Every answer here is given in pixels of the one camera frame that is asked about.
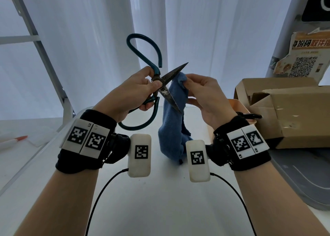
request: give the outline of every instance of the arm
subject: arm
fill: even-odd
[[[128,111],[139,107],[146,111],[153,102],[141,105],[157,91],[162,83],[150,82],[153,69],[145,67],[104,97],[94,109],[117,122],[125,119]],[[22,221],[15,236],[85,234],[99,170],[83,170],[64,174],[56,170]]]
[[[231,121],[236,113],[217,81],[195,74],[187,77],[188,96],[196,98],[187,103],[200,108],[204,121],[214,130]],[[234,173],[258,236],[329,236],[270,162]]]

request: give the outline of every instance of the metal blade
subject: metal blade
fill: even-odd
[[[187,65],[188,63],[184,63],[183,65],[177,67],[176,69],[173,69],[171,72],[168,72],[166,75],[164,75],[161,79],[161,82],[163,83],[163,86],[166,86],[173,78],[179,74],[179,72]]]
[[[171,95],[171,93],[168,91],[167,87],[163,87],[162,89],[159,90],[160,94],[165,98],[165,100],[168,101],[168,103],[171,104],[171,106],[179,113],[182,114],[177,103],[175,102],[175,100],[173,99],[173,96]]]

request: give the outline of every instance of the red tip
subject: red tip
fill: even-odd
[[[25,135],[25,136],[21,136],[21,137],[17,137],[17,138],[15,138],[15,139],[17,139],[18,141],[20,141],[20,140],[24,140],[24,139],[26,139],[27,138],[27,135]]]

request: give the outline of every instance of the orange container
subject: orange container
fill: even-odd
[[[233,108],[234,111],[236,112],[242,112],[244,114],[250,114],[249,110],[239,101],[239,100],[236,100],[236,99],[228,99],[231,107]],[[257,121],[256,120],[251,120],[251,119],[246,119],[249,124],[256,124]],[[214,130],[211,126],[208,125],[208,135],[210,136],[210,140],[211,140],[211,143],[214,139],[214,134],[213,134]]]

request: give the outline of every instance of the black wristband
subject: black wristband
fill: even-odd
[[[233,171],[245,171],[253,167],[260,166],[271,159],[268,151],[263,151],[243,159],[238,157],[227,134],[245,126],[249,126],[246,119],[241,116],[235,116],[230,122],[218,127],[213,132],[215,135],[215,140],[220,141],[223,150],[227,152],[229,165]]]
[[[56,163],[56,169],[60,172],[73,174],[85,169],[99,169],[103,166],[103,160],[106,159],[111,152],[109,141],[113,138],[112,134],[114,133],[117,122],[113,118],[92,109],[87,109],[81,115],[80,119],[90,121],[96,125],[109,129],[109,134],[104,142],[104,146],[98,159],[61,149]]]

